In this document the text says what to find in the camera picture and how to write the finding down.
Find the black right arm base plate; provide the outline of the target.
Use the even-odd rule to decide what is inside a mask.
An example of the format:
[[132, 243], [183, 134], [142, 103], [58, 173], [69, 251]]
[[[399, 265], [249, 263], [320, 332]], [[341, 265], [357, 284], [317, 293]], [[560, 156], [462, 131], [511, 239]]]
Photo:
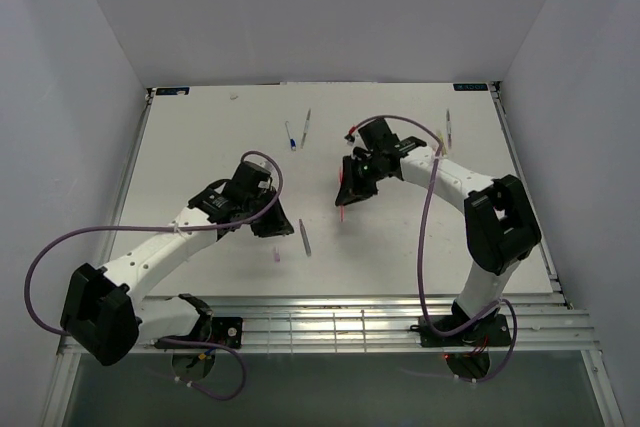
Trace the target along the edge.
[[[431, 317], [430, 320], [437, 330], [448, 332], [460, 327], [468, 318], [454, 304], [449, 315]], [[419, 334], [422, 347], [507, 347], [512, 341], [507, 318], [499, 313], [498, 308], [452, 336], [436, 335], [424, 317], [420, 317], [410, 330]]]

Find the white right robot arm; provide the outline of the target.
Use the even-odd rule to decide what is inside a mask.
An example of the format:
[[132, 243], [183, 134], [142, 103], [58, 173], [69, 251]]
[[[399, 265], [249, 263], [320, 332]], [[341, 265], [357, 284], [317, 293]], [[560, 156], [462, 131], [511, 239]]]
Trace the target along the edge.
[[486, 318], [498, 311], [511, 276], [541, 241], [521, 180], [471, 171], [416, 137], [378, 141], [343, 157], [336, 206], [377, 195], [378, 183], [387, 178], [422, 187], [427, 201], [439, 197], [463, 215], [472, 259], [467, 280], [449, 316], [424, 322], [437, 337], [476, 343], [487, 333]]

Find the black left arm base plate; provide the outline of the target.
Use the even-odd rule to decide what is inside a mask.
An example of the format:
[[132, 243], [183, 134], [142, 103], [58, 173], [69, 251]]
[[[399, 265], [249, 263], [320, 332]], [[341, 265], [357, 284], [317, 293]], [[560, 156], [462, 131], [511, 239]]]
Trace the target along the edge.
[[242, 346], [244, 319], [242, 317], [202, 317], [184, 335], [161, 337], [153, 343], [157, 349], [204, 348], [207, 344], [217, 344], [232, 349]]

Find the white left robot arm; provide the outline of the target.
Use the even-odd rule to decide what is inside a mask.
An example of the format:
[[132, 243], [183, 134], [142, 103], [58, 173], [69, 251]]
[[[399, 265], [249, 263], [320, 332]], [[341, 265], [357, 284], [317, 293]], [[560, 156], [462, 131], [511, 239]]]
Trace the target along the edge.
[[215, 182], [196, 194], [171, 222], [123, 256], [99, 268], [88, 263], [71, 276], [62, 328], [103, 366], [122, 358], [139, 342], [160, 348], [194, 348], [211, 341], [211, 308], [192, 294], [177, 294], [155, 308], [143, 299], [179, 266], [241, 226], [254, 236], [291, 235], [276, 190], [259, 183], [241, 195]]

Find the green label clear pen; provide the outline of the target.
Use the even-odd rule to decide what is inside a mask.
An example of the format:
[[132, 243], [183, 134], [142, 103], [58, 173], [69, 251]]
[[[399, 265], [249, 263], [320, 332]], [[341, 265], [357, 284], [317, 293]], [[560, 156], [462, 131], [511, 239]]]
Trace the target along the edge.
[[306, 140], [307, 140], [308, 133], [309, 133], [309, 127], [310, 127], [311, 114], [312, 114], [312, 109], [311, 109], [311, 108], [309, 108], [309, 109], [307, 110], [307, 113], [306, 113], [305, 123], [304, 123], [304, 127], [303, 127], [303, 132], [302, 132], [301, 139], [300, 139], [300, 144], [299, 144], [300, 149], [303, 149], [303, 148], [304, 148], [304, 146], [305, 146], [305, 144], [306, 144]]

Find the purple highlighter pen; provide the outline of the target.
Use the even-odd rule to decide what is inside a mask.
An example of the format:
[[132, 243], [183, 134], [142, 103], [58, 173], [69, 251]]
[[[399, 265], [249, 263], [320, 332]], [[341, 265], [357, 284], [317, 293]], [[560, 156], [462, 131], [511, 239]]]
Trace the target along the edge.
[[305, 254], [306, 254], [307, 257], [311, 257], [312, 256], [312, 249], [311, 249], [309, 236], [308, 236], [305, 224], [304, 224], [304, 222], [303, 222], [303, 220], [301, 218], [299, 219], [299, 230], [300, 230], [300, 234], [301, 234], [301, 238], [302, 238]]

